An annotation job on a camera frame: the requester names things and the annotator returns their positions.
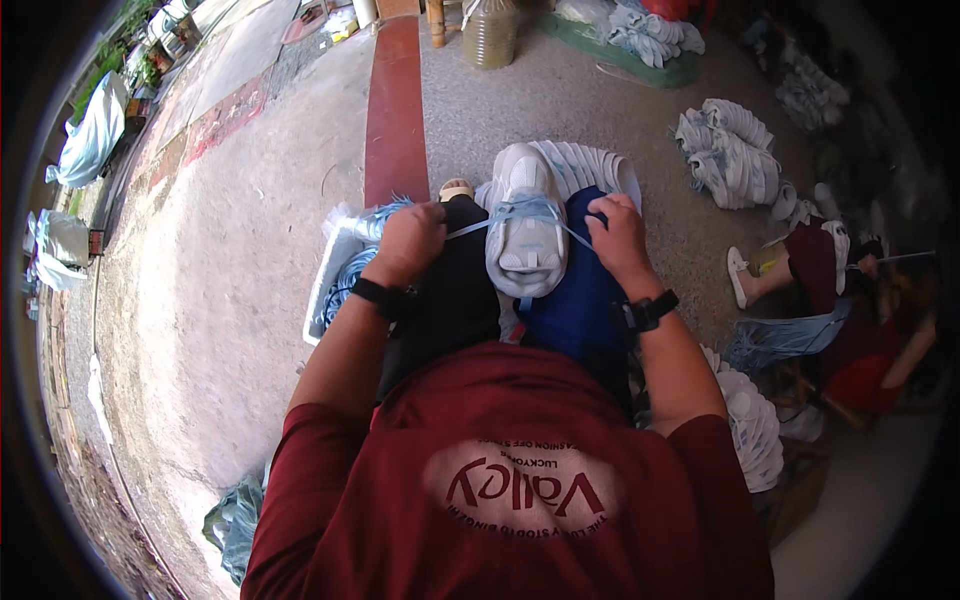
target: man's hand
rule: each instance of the man's hand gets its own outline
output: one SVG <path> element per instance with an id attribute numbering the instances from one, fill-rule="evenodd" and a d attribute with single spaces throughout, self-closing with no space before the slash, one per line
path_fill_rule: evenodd
<path id="1" fill-rule="evenodd" d="M 587 229 L 600 262 L 610 271 L 631 302 L 655 298 L 663 286 L 647 256 L 643 217 L 626 194 L 610 194 L 590 201 L 589 212 L 602 212 L 607 226 L 587 215 Z"/>
<path id="2" fill-rule="evenodd" d="M 383 227 L 380 250 L 363 278 L 384 287 L 406 289 L 444 249 L 446 211 L 437 203 L 404 206 Z"/>
<path id="3" fill-rule="evenodd" d="M 876 256 L 872 254 L 867 254 L 860 260 L 856 262 L 856 266 L 860 268 L 860 273 L 876 281 L 880 277 L 879 266 L 876 263 Z"/>

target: light blue shoelace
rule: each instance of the light blue shoelace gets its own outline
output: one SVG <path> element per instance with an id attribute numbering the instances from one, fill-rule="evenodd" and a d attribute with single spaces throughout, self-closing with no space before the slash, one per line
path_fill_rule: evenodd
<path id="1" fill-rule="evenodd" d="M 574 233 L 573 229 L 566 226 L 566 223 L 553 216 L 553 212 L 550 210 L 551 204 L 552 203 L 542 194 L 517 194 L 514 196 L 514 200 L 512 202 L 501 202 L 494 204 L 493 212 L 489 219 L 481 221 L 480 223 L 468 225 L 462 229 L 457 229 L 452 233 L 448 233 L 446 235 L 446 239 L 452 240 L 455 237 L 467 235 L 472 231 L 482 229 L 484 227 L 493 225 L 494 223 L 499 223 L 500 221 L 506 221 L 507 219 L 525 218 L 562 227 L 567 233 L 573 236 L 573 239 L 593 250 L 593 246 L 590 245 L 590 242 L 585 240 L 580 235 Z"/>

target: person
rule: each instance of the person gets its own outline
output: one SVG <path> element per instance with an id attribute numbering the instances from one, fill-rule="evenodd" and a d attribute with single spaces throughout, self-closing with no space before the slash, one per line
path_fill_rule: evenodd
<path id="1" fill-rule="evenodd" d="M 833 311 L 836 260 L 833 241 L 811 217 L 783 240 L 768 270 L 752 276 L 737 248 L 730 248 L 728 268 L 737 299 L 751 306 L 764 295 L 797 282 L 811 314 Z M 872 240 L 854 250 L 843 297 L 852 308 L 836 337 L 814 362 L 806 362 L 821 400 L 856 429 L 866 430 L 873 418 L 891 412 L 910 374 L 936 343 L 937 295 L 933 268 L 922 260 L 890 265 L 884 274 L 877 262 L 883 248 Z"/>
<path id="2" fill-rule="evenodd" d="M 664 286 L 630 199 L 585 220 L 631 302 Z M 468 194 L 387 221 L 362 279 L 418 282 L 390 322 L 356 292 L 293 393 L 243 598 L 772 597 L 724 398 L 676 311 L 640 333 L 653 428 L 558 351 L 497 341 Z M 382 397 L 375 418 L 373 406 Z"/>

